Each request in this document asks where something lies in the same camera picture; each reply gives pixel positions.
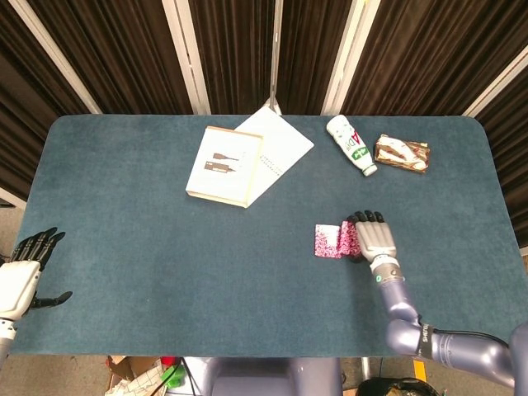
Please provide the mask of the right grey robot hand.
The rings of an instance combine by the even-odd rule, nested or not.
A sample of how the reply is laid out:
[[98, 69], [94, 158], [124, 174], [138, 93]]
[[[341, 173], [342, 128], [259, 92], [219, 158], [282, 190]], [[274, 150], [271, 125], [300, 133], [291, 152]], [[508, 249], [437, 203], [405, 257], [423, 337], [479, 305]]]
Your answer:
[[397, 257], [397, 248], [389, 224], [379, 211], [357, 211], [347, 217], [356, 230], [362, 257], [373, 263], [377, 257]]

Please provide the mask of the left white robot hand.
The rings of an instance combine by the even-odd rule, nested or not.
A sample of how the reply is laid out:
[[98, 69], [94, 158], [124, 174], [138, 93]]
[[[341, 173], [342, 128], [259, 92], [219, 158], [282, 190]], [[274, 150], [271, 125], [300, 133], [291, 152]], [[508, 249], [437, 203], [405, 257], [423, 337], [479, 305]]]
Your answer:
[[42, 272], [58, 242], [65, 236], [56, 227], [23, 239], [8, 260], [1, 264], [1, 320], [16, 322], [29, 310], [59, 306], [73, 295], [36, 296]]

